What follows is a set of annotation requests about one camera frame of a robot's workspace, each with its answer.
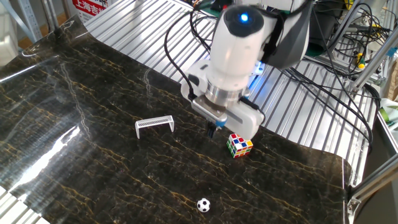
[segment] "rubik's cube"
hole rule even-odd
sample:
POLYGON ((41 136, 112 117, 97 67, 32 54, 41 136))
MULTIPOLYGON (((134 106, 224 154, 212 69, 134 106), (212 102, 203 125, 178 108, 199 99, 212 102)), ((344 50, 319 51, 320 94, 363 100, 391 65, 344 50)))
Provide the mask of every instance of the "rubik's cube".
POLYGON ((234 158, 249 154, 253 147, 253 143, 250 140, 244 140, 237 134, 230 135, 226 145, 234 158))

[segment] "black table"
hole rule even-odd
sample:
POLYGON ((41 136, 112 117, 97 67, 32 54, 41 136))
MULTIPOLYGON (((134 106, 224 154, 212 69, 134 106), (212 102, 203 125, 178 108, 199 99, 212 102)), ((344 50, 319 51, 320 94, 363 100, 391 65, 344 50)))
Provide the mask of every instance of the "black table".
POLYGON ((231 134, 180 85, 93 38, 76 18, 0 70, 0 185, 50 223, 344 223, 348 163, 264 128, 231 134), (172 115, 140 129, 140 119, 172 115), (200 213, 196 202, 211 202, 200 213))

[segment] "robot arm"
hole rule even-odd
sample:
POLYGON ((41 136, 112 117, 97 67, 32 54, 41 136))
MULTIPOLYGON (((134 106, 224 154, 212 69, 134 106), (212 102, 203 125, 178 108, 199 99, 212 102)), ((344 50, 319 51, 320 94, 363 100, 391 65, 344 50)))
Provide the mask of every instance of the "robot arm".
MULTIPOLYGON (((251 6, 224 10, 215 27, 210 60, 197 61, 187 70, 198 96, 192 100, 193 109, 215 127, 226 126, 251 139, 264 115, 245 99, 249 96, 249 76, 258 60, 283 69, 302 59, 307 49, 311 6, 306 4, 300 13, 291 16, 267 15, 251 6)), ((186 83, 181 92, 188 99, 186 83)))

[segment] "red sign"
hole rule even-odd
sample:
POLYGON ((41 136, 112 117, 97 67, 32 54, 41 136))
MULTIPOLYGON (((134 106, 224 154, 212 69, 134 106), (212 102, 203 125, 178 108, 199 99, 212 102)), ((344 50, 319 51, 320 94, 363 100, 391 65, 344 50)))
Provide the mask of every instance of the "red sign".
POLYGON ((96 16, 98 13, 106 9, 106 7, 103 7, 97 3, 93 3, 90 0, 72 0, 72 3, 78 10, 88 13, 92 16, 96 16))

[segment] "blue led light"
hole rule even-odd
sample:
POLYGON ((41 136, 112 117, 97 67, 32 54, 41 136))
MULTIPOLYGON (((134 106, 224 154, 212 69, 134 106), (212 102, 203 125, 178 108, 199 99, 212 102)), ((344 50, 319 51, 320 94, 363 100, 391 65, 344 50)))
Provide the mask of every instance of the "blue led light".
POLYGON ((246 13, 241 14, 241 21, 242 22, 247 22, 249 20, 249 17, 246 13))

